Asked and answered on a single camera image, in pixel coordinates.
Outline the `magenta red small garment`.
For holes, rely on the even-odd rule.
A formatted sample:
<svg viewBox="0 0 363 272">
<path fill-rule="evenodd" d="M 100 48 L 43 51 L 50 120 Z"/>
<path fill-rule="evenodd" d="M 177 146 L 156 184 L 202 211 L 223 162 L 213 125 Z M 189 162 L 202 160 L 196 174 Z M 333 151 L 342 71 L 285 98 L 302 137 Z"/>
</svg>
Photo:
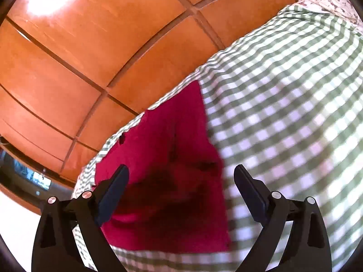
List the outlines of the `magenta red small garment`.
<svg viewBox="0 0 363 272">
<path fill-rule="evenodd" d="M 121 134 L 97 163 L 95 182 L 120 165 L 129 169 L 129 182 L 101 227 L 110 245 L 174 254 L 229 249 L 223 161 L 208 138 L 198 81 Z"/>
</svg>

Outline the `dark shelf with items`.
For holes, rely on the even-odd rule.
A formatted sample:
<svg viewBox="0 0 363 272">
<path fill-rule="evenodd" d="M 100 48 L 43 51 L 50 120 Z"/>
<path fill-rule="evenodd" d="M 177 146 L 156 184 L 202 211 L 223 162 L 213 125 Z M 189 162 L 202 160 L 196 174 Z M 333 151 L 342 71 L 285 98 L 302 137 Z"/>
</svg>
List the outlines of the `dark shelf with items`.
<svg viewBox="0 0 363 272">
<path fill-rule="evenodd" d="M 37 207 L 51 196 L 59 200 L 68 200 L 73 192 L 28 168 L 3 149 L 1 149 L 1 185 Z"/>
</svg>

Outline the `green white checkered bedsheet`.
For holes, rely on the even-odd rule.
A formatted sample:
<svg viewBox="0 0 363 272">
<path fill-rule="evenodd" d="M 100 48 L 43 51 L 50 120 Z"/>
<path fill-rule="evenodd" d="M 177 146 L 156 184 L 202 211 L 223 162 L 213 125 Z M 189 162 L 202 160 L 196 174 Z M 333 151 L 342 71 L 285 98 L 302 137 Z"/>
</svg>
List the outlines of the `green white checkered bedsheet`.
<svg viewBox="0 0 363 272">
<path fill-rule="evenodd" d="M 201 84 L 224 162 L 232 248 L 214 254 L 116 249 L 130 271 L 234 271 L 260 227 L 233 182 L 236 165 L 285 197 L 315 198 L 338 271 L 362 239 L 362 35 L 329 12 L 287 6 L 146 103 Z"/>
</svg>

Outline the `orange wooden wardrobe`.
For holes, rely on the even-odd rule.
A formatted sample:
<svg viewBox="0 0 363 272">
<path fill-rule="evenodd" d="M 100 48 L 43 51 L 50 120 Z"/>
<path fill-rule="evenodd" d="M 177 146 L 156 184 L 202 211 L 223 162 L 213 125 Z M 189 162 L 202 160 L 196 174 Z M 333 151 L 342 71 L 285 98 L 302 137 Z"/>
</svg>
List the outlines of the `orange wooden wardrobe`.
<svg viewBox="0 0 363 272">
<path fill-rule="evenodd" d="M 1 136 L 73 188 L 121 126 L 296 0 L 3 0 Z"/>
</svg>

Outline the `floral patterned pillow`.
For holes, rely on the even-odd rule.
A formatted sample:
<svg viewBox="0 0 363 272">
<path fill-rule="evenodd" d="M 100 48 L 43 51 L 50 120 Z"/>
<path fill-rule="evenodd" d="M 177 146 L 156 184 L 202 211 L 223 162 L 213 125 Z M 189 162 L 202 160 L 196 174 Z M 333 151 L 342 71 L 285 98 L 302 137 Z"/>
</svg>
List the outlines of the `floral patterned pillow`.
<svg viewBox="0 0 363 272">
<path fill-rule="evenodd" d="M 298 0 L 297 4 L 313 12 L 330 12 L 362 28 L 362 19 L 348 0 Z"/>
</svg>

